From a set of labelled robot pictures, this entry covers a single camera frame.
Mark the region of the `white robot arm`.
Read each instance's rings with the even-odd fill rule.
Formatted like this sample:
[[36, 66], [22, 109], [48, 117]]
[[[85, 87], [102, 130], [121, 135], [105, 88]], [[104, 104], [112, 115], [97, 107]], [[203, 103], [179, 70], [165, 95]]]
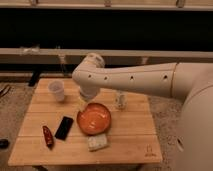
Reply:
[[183, 102], [173, 171], [213, 171], [213, 64], [167, 63], [109, 69], [88, 54], [72, 73], [83, 100], [102, 88]]

